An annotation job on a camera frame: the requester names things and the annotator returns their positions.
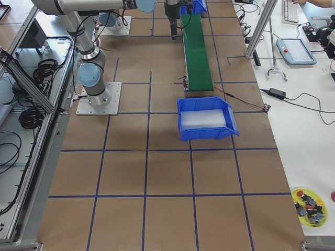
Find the blue tray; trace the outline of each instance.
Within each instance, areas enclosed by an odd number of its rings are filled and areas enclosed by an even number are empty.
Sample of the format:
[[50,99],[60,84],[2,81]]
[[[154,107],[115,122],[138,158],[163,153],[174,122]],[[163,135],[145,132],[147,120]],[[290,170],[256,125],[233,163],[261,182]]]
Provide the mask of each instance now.
[[[220,97],[181,98],[177,100],[178,127],[183,141],[199,139],[221,139],[232,134],[239,135],[231,105]],[[182,111],[201,111],[222,109],[226,127],[183,129]]]

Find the white keyboard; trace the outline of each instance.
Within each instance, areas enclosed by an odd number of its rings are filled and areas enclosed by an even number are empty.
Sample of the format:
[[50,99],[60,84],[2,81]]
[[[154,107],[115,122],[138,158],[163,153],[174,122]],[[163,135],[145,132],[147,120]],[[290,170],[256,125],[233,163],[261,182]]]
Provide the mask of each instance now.
[[298,7],[292,0],[283,0],[283,23],[291,25],[299,23]]

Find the white mounting plate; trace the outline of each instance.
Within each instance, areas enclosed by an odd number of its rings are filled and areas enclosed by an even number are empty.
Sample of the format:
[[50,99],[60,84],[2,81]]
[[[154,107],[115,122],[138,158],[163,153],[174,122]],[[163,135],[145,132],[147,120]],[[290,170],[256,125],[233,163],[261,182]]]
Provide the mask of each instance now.
[[[80,99],[76,112],[77,115],[117,115],[119,110],[122,83],[106,82],[105,85],[111,93],[111,101],[106,105],[92,106],[86,98]],[[81,95],[86,95],[84,88]]]
[[104,29],[104,26],[101,26],[99,28],[99,32],[98,34],[100,34],[101,36],[102,35],[110,35],[110,36],[119,36],[119,37],[122,37],[122,36],[129,36],[129,32],[130,32],[130,24],[131,24],[131,17],[130,16],[127,16],[127,17],[124,17],[125,20],[127,21],[127,24],[128,26],[123,26],[121,29],[119,30],[116,30],[116,31],[112,31],[112,30],[108,30],[107,28]]

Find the blue container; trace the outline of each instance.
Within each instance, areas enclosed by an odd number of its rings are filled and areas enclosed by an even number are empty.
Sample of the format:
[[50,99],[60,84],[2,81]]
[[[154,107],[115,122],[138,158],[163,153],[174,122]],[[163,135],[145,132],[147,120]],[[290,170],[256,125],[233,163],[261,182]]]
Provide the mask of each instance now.
[[[203,3],[203,0],[193,0],[192,13],[201,14],[202,12],[207,12],[207,8]],[[180,8],[180,14],[187,14],[187,8],[185,6]]]
[[[183,141],[199,139],[221,139],[232,134],[239,135],[231,105],[220,97],[181,98],[177,100],[178,127]],[[201,111],[221,109],[226,120],[225,127],[183,129],[182,111]]]

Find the yellow bowl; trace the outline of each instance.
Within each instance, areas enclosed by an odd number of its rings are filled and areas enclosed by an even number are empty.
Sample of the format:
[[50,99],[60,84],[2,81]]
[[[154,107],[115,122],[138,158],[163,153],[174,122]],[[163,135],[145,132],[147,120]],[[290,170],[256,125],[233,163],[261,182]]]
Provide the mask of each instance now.
[[298,202],[300,204],[300,206],[303,206],[305,207],[306,206],[306,203],[302,200],[302,198],[300,196],[297,195],[297,193],[299,191],[303,191],[304,194],[308,195],[308,196],[311,196],[315,201],[316,201],[316,204],[322,206],[322,212],[323,212],[323,215],[325,216],[323,218],[323,220],[320,220],[320,223],[316,223],[316,224],[311,224],[309,223],[308,221],[308,217],[307,215],[305,216],[299,216],[299,220],[300,220],[300,223],[305,225],[305,226],[311,226],[311,227],[319,227],[319,226],[322,226],[326,220],[327,220],[327,217],[328,217],[328,214],[327,214],[327,208],[326,208],[326,205],[325,203],[323,202],[323,200],[321,200],[321,198],[316,194],[314,193],[313,191],[307,189],[307,188],[298,188],[298,189],[295,189],[293,192],[292,192],[292,197],[293,197],[293,200],[295,202]]

